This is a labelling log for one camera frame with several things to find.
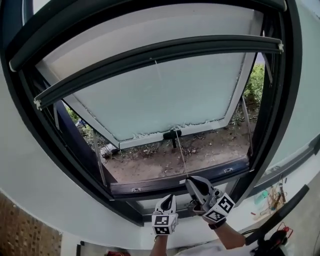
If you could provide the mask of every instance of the brick floor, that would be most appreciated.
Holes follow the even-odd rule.
[[[0,193],[0,253],[3,256],[59,256],[62,235],[31,217]]]

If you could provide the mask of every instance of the metal rod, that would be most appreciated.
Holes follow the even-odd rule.
[[[53,104],[53,116],[54,116],[55,127],[56,127],[58,130],[60,130],[59,119],[58,119],[58,112],[57,112],[56,104]]]
[[[250,156],[252,156],[254,150],[253,150],[253,147],[252,147],[252,134],[251,134],[251,128],[250,128],[250,119],[249,119],[249,115],[248,115],[248,110],[247,110],[245,98],[243,96],[241,97],[241,106],[242,106],[244,120],[246,122],[247,129],[248,129]]]
[[[96,131],[94,129],[92,129],[92,137],[93,137],[93,143],[94,143],[94,151],[95,151],[96,158],[98,160],[99,171],[101,174],[102,183],[104,186],[107,186],[104,170],[102,169],[102,162],[101,162],[100,151],[99,151],[98,142],[97,142],[97,135],[96,135]]]
[[[184,158],[184,154],[182,152],[182,147],[181,147],[179,136],[178,136],[178,133],[177,133],[176,129],[175,129],[175,134],[176,134],[176,139],[178,140],[178,143],[179,143],[179,148],[180,148],[180,153],[181,153],[181,157],[182,157],[182,161],[183,161],[184,171],[186,173],[186,176],[189,177],[188,176],[188,170],[187,170],[186,162],[185,162],[185,158]]]
[[[268,77],[269,77],[269,81],[270,81],[270,86],[272,86],[273,84],[273,78],[272,78],[272,72],[271,72],[271,68],[270,68],[270,65],[269,65],[269,61],[268,61],[268,58],[266,56],[265,53],[262,53],[262,56],[264,58],[264,63],[265,63],[265,67],[266,67],[266,72],[268,73]]]
[[[22,25],[25,25],[26,19],[25,19],[25,0],[22,0]]]

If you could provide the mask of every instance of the dirt ground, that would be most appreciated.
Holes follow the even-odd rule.
[[[249,112],[253,132],[257,111]],[[244,156],[249,149],[248,128],[243,117],[227,127],[200,134],[180,137],[182,153],[188,172],[221,164]],[[113,158],[103,158],[102,163],[121,183],[149,180],[185,172],[179,148],[171,140],[124,149]]]

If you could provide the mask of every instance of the forearm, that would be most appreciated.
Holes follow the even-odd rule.
[[[150,253],[150,256],[166,256],[167,241],[168,241],[167,235],[157,236],[155,239],[155,243],[152,248],[152,251]]]
[[[246,238],[227,223],[214,229],[214,232],[227,250],[242,247],[246,243]]]

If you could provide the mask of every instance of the window frame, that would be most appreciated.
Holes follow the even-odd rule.
[[[77,101],[73,94],[101,81],[119,76],[126,72],[152,66],[155,65],[155,63],[161,64],[203,55],[245,53],[242,63],[245,65],[250,61],[250,66],[247,65],[246,68],[241,70],[235,89],[236,91],[232,95],[225,117],[221,120],[197,125],[196,127],[189,126],[179,129],[179,131],[181,131],[181,136],[215,130],[228,125],[234,113],[234,109],[238,105],[241,95],[243,94],[245,82],[247,81],[247,76],[245,74],[243,75],[243,73],[250,73],[252,59],[254,59],[255,56],[252,54],[248,55],[248,53],[256,54],[256,52],[262,52],[264,54],[281,54],[282,50],[279,49],[279,44],[281,44],[281,40],[279,39],[253,35],[194,36],[149,44],[108,57],[81,69],[57,83],[52,83],[50,87],[34,98],[34,102],[41,110],[58,100],[64,100],[78,116],[82,117],[93,129],[99,131],[103,137],[118,149],[127,149],[155,143],[164,139],[165,132],[159,132],[143,138],[122,141],[117,140],[117,138],[115,138],[97,120],[92,117],[90,118],[88,110]]]
[[[174,4],[198,2],[203,3],[203,0],[179,0],[178,2],[175,1]],[[294,1],[287,2],[286,6],[281,0],[262,0],[259,2],[253,0],[241,2],[235,0],[208,0],[205,2],[251,8],[261,11],[268,17],[274,17],[279,21],[280,27],[278,30],[281,36],[280,39],[284,43],[290,42],[285,44],[285,54],[282,54],[281,58],[268,57],[268,61],[276,73],[276,79],[273,78],[276,82],[273,85],[280,84],[286,86],[282,86],[283,90],[277,90],[278,86],[272,86],[275,97],[272,100],[276,104],[269,106],[268,111],[264,113],[268,122],[261,130],[267,136],[253,138],[253,146],[258,149],[254,152],[252,161],[249,162],[242,159],[240,163],[240,160],[237,159],[236,161],[219,165],[218,170],[221,175],[214,177],[212,177],[212,174],[216,173],[216,171],[213,171],[213,169],[217,166],[199,170],[197,173],[197,175],[203,177],[207,175],[207,178],[210,179],[213,185],[237,180],[231,192],[231,197],[239,204],[250,194],[257,181],[267,169],[284,136],[294,108],[302,63],[302,36],[299,14]],[[136,225],[143,226],[144,221],[148,217],[140,213],[140,206],[135,201],[160,198],[169,192],[176,195],[185,194],[186,188],[183,185],[164,188],[163,183],[167,182],[159,182],[160,179],[138,182],[139,185],[142,183],[145,183],[145,185],[147,183],[154,183],[153,189],[149,187],[149,189],[144,191],[133,192],[132,188],[130,191],[130,188],[128,189],[128,186],[124,184],[122,186],[123,190],[119,189],[120,193],[117,194],[118,185],[123,184],[108,182],[107,187],[104,187],[98,181],[98,178],[92,176],[88,168],[81,163],[79,156],[68,147],[65,138],[61,136],[59,130],[57,130],[52,122],[52,110],[39,111],[36,108],[33,102],[34,95],[30,90],[30,84],[35,83],[35,81],[31,77],[32,69],[28,67],[34,66],[47,53],[57,48],[63,42],[99,23],[126,13],[155,6],[169,5],[172,2],[165,0],[144,3],[131,0],[124,3],[115,1],[112,3],[113,5],[108,6],[108,4],[111,4],[110,2],[106,3],[104,0],[96,0],[92,1],[89,6],[86,6],[84,4],[85,0],[67,0],[63,2],[51,0],[39,12],[30,17],[24,26],[22,22],[22,10],[19,8],[10,10],[9,8],[13,3],[16,6],[23,6],[22,0],[3,0],[1,2],[2,51],[0,57],[11,97],[25,125],[57,166],[82,189],[110,210]],[[66,13],[69,17],[62,19],[61,16]],[[59,112],[58,115],[62,122],[66,122],[62,118],[63,112]],[[176,183],[178,179],[182,180],[183,176],[179,176],[178,179],[177,177],[169,179],[175,179],[174,182]],[[191,215],[192,213],[190,212],[181,211],[181,217],[189,217]]]

